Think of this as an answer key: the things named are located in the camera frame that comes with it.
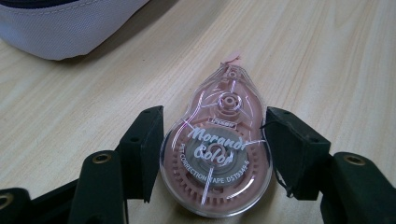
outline pink correction tape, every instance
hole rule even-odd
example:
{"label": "pink correction tape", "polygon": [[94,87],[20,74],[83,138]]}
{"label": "pink correction tape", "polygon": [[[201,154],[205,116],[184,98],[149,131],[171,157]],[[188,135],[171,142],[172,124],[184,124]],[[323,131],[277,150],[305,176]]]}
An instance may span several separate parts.
{"label": "pink correction tape", "polygon": [[231,63],[222,63],[195,91],[160,158],[163,180],[184,207],[229,217],[260,199],[272,173],[260,129],[265,109],[247,72]]}

